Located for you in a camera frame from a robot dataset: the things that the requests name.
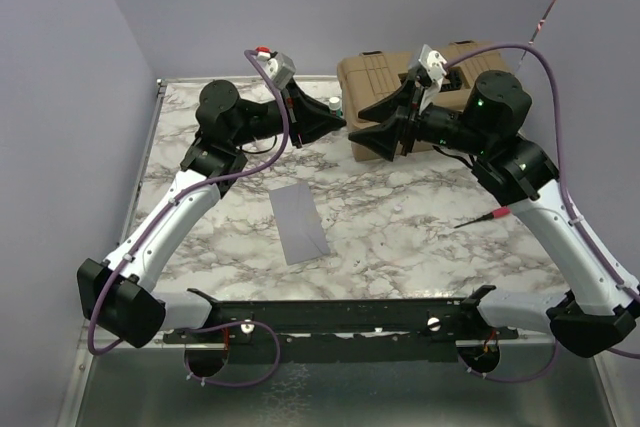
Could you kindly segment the small green white tube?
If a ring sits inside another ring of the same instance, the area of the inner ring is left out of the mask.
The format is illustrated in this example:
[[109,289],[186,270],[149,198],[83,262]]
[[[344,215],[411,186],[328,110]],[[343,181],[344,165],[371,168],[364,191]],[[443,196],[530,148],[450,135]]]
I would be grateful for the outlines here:
[[333,115],[337,117],[342,116],[342,102],[340,97],[330,97],[328,101],[328,107]]

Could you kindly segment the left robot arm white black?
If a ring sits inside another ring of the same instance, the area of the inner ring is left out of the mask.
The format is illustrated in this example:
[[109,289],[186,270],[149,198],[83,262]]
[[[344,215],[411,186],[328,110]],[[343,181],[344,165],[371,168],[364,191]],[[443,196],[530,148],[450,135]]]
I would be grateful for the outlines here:
[[220,332],[213,300],[193,290],[158,293],[168,260],[193,226],[229,191],[246,169],[242,148],[274,138],[300,148],[345,127],[331,109],[289,80],[273,100],[241,97],[227,80],[213,80],[199,94],[198,129],[167,193],[138,228],[101,261],[77,271],[89,329],[102,328],[140,348],[157,333],[187,329],[206,342]]

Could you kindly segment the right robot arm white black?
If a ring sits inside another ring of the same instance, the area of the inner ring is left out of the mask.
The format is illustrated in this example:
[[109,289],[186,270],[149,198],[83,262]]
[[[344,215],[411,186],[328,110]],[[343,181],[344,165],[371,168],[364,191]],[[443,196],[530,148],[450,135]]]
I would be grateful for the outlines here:
[[624,340],[639,316],[627,294],[638,280],[625,270],[608,273],[613,259],[593,230],[562,197],[560,171],[536,143],[519,133],[532,99],[511,73],[489,70],[475,80],[463,111],[417,106],[419,89],[406,81],[394,94],[364,110],[368,128],[351,142],[391,161],[415,142],[472,157],[471,173],[496,201],[534,235],[569,286],[559,296],[484,287],[459,314],[461,330],[481,338],[494,327],[551,334],[570,352],[589,358]]

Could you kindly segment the tan plastic tool case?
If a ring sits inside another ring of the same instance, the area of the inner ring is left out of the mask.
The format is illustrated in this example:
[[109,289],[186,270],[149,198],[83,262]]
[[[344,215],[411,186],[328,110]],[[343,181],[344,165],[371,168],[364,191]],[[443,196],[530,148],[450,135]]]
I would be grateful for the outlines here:
[[474,89],[511,70],[497,52],[449,63],[483,46],[425,44],[415,53],[373,51],[340,61],[337,74],[354,158],[391,161],[435,147],[479,154],[493,135],[482,126],[484,119],[471,122]]

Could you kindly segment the red handled screwdriver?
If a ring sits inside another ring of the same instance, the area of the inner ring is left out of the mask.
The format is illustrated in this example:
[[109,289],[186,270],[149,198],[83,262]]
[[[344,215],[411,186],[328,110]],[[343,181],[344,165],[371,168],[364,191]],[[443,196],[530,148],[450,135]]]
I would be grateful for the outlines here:
[[508,216],[511,213],[510,209],[508,207],[500,207],[497,208],[495,210],[492,210],[489,213],[483,214],[477,218],[474,218],[472,220],[469,221],[465,221],[461,224],[458,224],[455,226],[455,229],[457,228],[461,228],[461,227],[465,227],[467,225],[471,225],[471,224],[475,224],[475,223],[480,223],[480,222],[486,222],[486,221],[492,221],[492,220],[496,220],[505,216]]

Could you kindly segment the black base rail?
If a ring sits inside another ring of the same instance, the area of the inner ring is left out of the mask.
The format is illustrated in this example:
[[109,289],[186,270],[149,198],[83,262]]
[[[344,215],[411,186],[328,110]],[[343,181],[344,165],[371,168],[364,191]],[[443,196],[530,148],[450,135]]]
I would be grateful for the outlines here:
[[392,300],[216,301],[204,326],[174,329],[168,345],[236,364],[454,362],[457,346],[512,340],[460,297]]

